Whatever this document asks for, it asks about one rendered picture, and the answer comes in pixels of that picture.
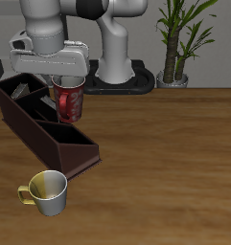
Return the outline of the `red patterned mug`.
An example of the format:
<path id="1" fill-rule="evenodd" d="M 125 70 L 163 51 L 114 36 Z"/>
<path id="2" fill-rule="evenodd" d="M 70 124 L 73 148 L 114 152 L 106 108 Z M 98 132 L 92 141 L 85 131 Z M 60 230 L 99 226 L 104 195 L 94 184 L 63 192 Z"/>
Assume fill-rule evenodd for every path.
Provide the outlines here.
<path id="1" fill-rule="evenodd" d="M 53 82 L 58 119 L 74 123 L 81 118 L 85 78 L 61 77 L 59 84 Z"/>

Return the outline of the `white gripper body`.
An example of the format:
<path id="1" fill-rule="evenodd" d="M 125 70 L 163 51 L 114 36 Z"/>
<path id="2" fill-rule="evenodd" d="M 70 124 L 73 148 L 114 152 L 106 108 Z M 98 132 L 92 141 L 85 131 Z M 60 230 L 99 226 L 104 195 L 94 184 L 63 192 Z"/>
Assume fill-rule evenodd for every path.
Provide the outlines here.
<path id="1" fill-rule="evenodd" d="M 12 68 L 18 73 L 86 77 L 90 70 L 88 47 L 80 41 L 64 41 L 64 48 L 50 56 L 13 49 Z"/>

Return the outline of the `dark brown desk caddy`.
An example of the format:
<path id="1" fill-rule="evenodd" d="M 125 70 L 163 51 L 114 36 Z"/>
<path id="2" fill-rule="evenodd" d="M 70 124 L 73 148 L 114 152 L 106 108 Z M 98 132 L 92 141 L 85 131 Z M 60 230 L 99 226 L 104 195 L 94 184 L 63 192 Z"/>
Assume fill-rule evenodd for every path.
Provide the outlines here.
<path id="1" fill-rule="evenodd" d="M 60 122 L 48 86 L 33 75 L 0 81 L 3 121 L 48 169 L 72 180 L 101 162 L 99 146 Z"/>

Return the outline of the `green pot plant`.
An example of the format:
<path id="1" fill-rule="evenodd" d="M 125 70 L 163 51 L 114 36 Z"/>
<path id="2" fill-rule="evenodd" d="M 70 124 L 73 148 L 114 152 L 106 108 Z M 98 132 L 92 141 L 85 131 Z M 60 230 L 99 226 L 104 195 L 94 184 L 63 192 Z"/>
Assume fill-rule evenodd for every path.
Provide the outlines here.
<path id="1" fill-rule="evenodd" d="M 185 62 L 188 58 L 196 58 L 195 51 L 201 46 L 213 43 L 214 39 L 208 39 L 212 27 L 206 29 L 200 36 L 196 36 L 202 20 L 188 26 L 195 17 L 207 8 L 213 6 L 218 0 L 206 0 L 199 4 L 200 0 L 186 10 L 186 0 L 167 0 L 167 11 L 160 9 L 163 18 L 157 21 L 166 28 L 161 30 L 164 37 L 162 42 L 167 47 L 164 70 L 156 76 L 157 88 L 186 88 L 189 78 L 184 74 Z"/>

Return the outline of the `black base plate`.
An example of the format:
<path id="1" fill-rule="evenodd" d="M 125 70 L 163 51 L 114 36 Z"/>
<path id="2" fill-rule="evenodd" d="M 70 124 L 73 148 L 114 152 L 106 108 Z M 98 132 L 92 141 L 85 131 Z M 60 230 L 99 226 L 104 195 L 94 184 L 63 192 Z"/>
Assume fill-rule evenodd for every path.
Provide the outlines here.
<path id="1" fill-rule="evenodd" d="M 155 84 L 154 75 L 145 68 L 140 59 L 131 61 L 135 76 L 126 83 L 108 84 L 95 76 L 98 60 L 90 60 L 90 72 L 85 78 L 84 93 L 87 95 L 143 95 L 149 93 Z"/>

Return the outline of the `white and yellow mug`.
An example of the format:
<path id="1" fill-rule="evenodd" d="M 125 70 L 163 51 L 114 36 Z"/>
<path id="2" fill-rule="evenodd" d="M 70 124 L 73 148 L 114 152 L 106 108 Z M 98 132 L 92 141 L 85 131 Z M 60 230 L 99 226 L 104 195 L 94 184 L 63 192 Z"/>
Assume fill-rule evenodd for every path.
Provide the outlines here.
<path id="1" fill-rule="evenodd" d="M 67 179 L 56 170 L 45 170 L 35 175 L 27 186 L 20 186 L 17 195 L 24 205 L 35 205 L 46 216 L 61 213 L 66 206 Z"/>

